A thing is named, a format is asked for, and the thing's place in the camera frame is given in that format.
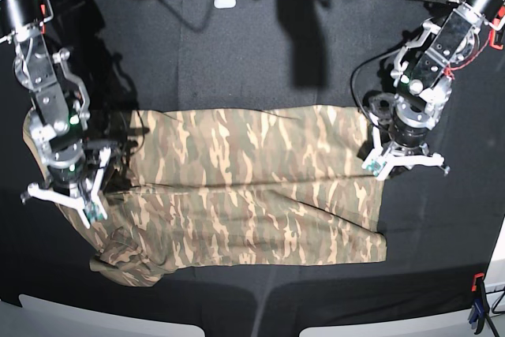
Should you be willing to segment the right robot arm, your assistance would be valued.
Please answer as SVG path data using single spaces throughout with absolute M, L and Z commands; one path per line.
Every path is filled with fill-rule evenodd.
M 52 53 L 44 39 L 53 17 L 50 0 L 1 0 L 1 41 L 14 46 L 13 72 L 31 96 L 28 136 L 44 176 L 42 184 L 29 184 L 21 199 L 73 209 L 89 228 L 107 218 L 99 191 L 118 145 L 86 138 L 88 91 L 70 71 L 69 51 Z

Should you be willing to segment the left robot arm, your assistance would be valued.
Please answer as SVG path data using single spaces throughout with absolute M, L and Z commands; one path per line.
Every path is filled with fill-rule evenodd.
M 372 124 L 372 148 L 362 166 L 379 181 L 415 166 L 450 171 L 445 158 L 430 151 L 427 135 L 451 97 L 455 71 L 493 45 L 504 27 L 504 0 L 455 1 L 447 16 L 425 20 L 415 39 L 381 55 L 393 59 L 393 89 L 360 105 Z

